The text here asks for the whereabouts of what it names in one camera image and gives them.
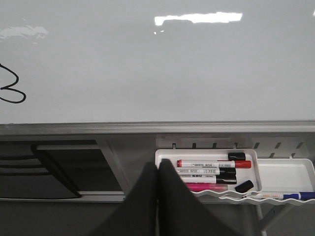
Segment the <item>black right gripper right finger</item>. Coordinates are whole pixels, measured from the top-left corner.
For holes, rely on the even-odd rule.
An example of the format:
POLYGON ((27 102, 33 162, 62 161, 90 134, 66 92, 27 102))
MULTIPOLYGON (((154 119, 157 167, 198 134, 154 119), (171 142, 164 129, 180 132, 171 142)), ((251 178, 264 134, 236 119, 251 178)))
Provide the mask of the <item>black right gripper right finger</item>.
POLYGON ((191 193, 174 166, 158 167, 158 224, 161 236, 237 236, 191 193))

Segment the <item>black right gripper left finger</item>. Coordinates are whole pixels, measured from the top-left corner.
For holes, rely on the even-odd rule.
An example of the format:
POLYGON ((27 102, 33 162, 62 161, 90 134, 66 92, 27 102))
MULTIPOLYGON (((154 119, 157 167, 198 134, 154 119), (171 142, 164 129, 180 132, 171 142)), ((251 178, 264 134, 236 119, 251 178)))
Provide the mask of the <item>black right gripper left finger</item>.
POLYGON ((156 231, 158 170, 145 164, 140 177, 122 204, 91 236, 154 236, 156 231))

